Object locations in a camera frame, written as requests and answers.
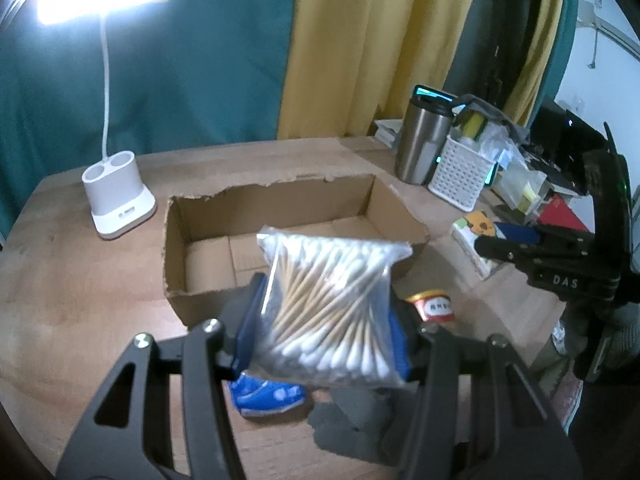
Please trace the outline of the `blue white packet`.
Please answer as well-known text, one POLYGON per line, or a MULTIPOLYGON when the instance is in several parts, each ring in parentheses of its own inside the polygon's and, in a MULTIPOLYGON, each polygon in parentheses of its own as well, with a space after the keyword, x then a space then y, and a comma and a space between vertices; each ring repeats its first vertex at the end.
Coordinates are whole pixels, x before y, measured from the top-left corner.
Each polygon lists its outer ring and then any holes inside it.
POLYGON ((273 382, 242 374, 230 382, 229 391, 235 409, 245 418, 279 415, 306 402, 300 385, 273 382))

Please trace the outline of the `red gold tin can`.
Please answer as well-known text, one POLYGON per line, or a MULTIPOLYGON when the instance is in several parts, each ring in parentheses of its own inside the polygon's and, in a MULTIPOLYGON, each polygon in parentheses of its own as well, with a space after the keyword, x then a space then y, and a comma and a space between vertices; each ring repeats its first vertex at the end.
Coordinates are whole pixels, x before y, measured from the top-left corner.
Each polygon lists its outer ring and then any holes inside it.
POLYGON ((407 297, 406 301, 416 308, 423 322, 446 323, 456 318, 446 290, 427 289, 407 297))

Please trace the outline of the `grey knit glove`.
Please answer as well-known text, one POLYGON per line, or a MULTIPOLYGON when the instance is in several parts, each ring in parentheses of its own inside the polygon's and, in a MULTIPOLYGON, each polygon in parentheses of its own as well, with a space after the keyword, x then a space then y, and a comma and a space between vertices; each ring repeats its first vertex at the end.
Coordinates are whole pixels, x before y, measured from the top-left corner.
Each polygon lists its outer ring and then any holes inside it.
POLYGON ((416 407, 416 388, 330 389, 307 422, 323 451, 397 466, 416 407))

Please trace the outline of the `cotton swab bag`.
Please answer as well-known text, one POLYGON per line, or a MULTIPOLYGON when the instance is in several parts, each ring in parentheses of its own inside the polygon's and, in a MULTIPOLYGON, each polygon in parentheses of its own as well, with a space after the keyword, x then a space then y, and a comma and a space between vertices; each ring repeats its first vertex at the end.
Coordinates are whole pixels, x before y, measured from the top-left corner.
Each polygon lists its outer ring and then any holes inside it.
POLYGON ((306 235, 265 226, 270 269, 248 368, 314 387, 396 388, 405 378, 392 331, 392 269, 406 242, 306 235))

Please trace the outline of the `red book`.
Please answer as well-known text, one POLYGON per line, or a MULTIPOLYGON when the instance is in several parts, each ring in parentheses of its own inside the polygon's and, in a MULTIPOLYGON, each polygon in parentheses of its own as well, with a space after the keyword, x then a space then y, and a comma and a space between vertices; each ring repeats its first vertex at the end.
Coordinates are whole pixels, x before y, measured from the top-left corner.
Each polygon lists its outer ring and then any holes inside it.
POLYGON ((565 200, 558 194, 554 194, 549 203, 542 208, 537 223, 544 226, 562 226, 562 228, 575 231, 589 231, 584 222, 576 216, 574 211, 567 206, 565 200))

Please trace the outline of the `clear plastic bag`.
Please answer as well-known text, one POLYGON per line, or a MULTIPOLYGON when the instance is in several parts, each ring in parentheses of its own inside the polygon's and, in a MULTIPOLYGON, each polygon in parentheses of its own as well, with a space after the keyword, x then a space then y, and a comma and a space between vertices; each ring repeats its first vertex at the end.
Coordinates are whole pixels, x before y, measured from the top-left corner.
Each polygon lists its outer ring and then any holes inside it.
POLYGON ((478 113, 486 120, 474 142, 475 151, 498 166, 492 189, 512 210, 528 216, 542 201, 540 191, 547 179, 542 171, 529 167, 521 152, 529 131, 478 96, 464 94, 458 103, 465 112, 478 113))

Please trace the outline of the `smartphone with lit screen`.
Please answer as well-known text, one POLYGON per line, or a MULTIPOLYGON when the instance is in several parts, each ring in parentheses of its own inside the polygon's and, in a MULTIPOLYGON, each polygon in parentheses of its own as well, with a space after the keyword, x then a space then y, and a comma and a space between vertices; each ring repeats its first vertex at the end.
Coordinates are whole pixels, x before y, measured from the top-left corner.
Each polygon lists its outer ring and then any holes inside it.
POLYGON ((487 186, 488 188, 490 188, 491 185, 495 182, 499 168, 500 166, 498 162, 494 162, 491 165, 490 169, 488 170, 488 173, 486 174, 486 178, 484 181, 484 185, 487 186))

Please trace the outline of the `white perforated plastic basket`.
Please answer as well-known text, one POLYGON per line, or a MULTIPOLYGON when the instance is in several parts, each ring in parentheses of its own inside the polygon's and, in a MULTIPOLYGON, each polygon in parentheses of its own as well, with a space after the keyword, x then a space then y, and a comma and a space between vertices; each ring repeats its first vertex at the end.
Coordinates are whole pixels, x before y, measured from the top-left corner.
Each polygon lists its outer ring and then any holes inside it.
POLYGON ((447 136, 427 188, 450 205, 471 212, 494 167, 492 160, 447 136))

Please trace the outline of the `yellow green sponge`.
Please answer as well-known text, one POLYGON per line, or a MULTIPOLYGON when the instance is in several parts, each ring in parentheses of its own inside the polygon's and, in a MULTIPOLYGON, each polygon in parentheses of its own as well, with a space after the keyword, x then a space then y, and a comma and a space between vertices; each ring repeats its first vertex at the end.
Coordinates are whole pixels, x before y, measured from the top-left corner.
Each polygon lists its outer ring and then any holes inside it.
POLYGON ((460 124, 462 136, 475 140, 482 133, 486 122, 487 118, 480 112, 465 113, 460 124))

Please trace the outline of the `steel travel mug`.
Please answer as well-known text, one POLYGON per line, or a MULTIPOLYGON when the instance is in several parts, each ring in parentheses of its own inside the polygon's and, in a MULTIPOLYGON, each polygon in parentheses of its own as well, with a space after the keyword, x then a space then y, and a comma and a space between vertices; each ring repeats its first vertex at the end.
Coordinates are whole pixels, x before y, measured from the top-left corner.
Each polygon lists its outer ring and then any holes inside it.
POLYGON ((454 121, 453 102, 453 96, 423 84, 413 88, 397 143, 395 174, 402 182, 426 182, 454 121))

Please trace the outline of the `brown cardboard box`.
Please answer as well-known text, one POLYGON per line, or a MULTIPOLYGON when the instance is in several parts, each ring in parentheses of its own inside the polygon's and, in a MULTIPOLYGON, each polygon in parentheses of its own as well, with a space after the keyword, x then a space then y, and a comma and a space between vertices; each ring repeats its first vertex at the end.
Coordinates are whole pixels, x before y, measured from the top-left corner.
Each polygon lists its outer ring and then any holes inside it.
POLYGON ((427 226, 373 174, 174 196, 165 220, 164 292, 192 327, 219 316, 256 273, 319 295, 332 273, 344 284, 386 264, 400 278, 429 239, 427 226))

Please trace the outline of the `yellow curtain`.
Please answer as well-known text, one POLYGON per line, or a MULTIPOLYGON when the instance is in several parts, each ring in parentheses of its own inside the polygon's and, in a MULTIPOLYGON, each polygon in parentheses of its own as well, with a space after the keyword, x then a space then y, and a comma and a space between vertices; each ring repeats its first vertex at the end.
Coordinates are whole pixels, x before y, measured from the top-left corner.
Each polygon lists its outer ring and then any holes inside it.
POLYGON ((440 88, 472 0, 296 0, 278 137, 363 136, 440 88))

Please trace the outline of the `teal curtain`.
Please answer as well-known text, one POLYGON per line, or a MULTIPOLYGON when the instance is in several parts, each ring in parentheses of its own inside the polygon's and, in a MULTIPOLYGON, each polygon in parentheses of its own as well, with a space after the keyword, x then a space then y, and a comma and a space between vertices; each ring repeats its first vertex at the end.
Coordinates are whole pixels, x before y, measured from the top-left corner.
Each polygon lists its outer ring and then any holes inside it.
MULTIPOLYGON (((108 150, 139 155, 272 140, 295 0, 169 0, 111 15, 108 150)), ((38 183, 101 157, 99 20, 1 35, 1 229, 38 183)))

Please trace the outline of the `white desk lamp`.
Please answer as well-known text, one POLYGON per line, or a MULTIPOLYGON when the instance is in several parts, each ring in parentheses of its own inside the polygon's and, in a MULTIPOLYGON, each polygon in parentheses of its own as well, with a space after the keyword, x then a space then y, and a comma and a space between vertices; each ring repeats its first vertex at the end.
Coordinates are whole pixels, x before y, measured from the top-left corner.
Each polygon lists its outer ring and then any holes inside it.
POLYGON ((157 202, 142 181, 134 152, 125 150, 112 154, 108 151, 111 59, 106 22, 113 14, 169 0, 2 0, 1 28, 7 29, 29 1, 35 3, 36 18, 42 26, 58 26, 84 18, 99 20, 103 66, 101 159, 84 170, 81 183, 96 232, 104 240, 114 240, 153 217, 157 202))

